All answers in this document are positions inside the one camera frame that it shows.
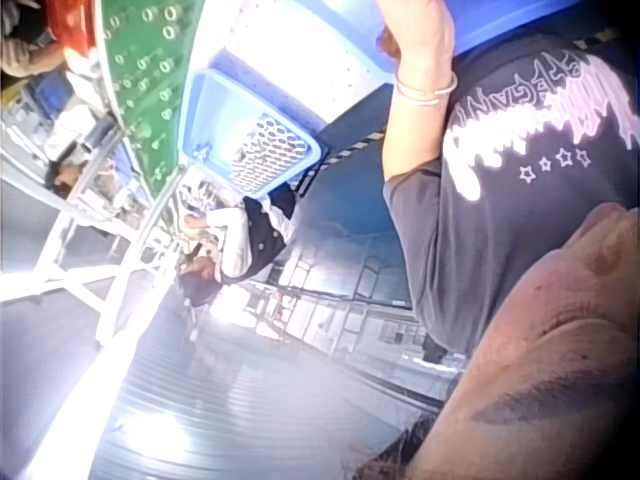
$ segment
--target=gray t-shirt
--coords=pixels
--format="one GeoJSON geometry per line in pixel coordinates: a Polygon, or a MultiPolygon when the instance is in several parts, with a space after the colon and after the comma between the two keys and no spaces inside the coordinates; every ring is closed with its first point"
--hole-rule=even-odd
{"type": "Polygon", "coordinates": [[[384,187],[416,316],[454,352],[473,352],[521,276],[594,207],[638,206],[636,79],[534,40],[492,52],[472,82],[461,73],[442,160],[384,187]]]}

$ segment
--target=red object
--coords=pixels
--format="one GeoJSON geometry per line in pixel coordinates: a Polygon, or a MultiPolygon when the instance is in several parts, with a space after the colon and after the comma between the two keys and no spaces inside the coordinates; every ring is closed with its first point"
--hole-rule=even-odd
{"type": "Polygon", "coordinates": [[[96,45],[92,0],[47,0],[47,19],[53,37],[84,57],[96,45]]]}

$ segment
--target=metal grate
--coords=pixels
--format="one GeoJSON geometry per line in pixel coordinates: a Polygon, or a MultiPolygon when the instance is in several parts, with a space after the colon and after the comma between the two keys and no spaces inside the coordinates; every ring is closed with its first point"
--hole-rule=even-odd
{"type": "Polygon", "coordinates": [[[307,156],[309,146],[269,115],[262,115],[231,163],[231,181],[256,193],[307,156]]]}

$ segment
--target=man's eyebrow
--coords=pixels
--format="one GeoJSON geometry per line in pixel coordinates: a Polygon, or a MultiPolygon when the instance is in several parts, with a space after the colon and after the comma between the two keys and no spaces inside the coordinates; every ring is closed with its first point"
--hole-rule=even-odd
{"type": "Polygon", "coordinates": [[[549,420],[594,406],[628,402],[637,387],[637,376],[629,373],[628,366],[569,372],[506,394],[471,419],[488,425],[513,425],[549,420]]]}

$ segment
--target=man's hand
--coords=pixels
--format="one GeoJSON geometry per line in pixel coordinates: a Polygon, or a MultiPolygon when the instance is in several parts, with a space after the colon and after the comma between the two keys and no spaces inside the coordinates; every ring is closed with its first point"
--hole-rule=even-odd
{"type": "Polygon", "coordinates": [[[444,0],[378,0],[378,4],[403,63],[432,72],[450,68],[455,30],[444,0]]]}
{"type": "Polygon", "coordinates": [[[201,230],[205,228],[207,228],[206,219],[195,215],[186,215],[180,222],[180,231],[192,239],[198,238],[201,230]]]}

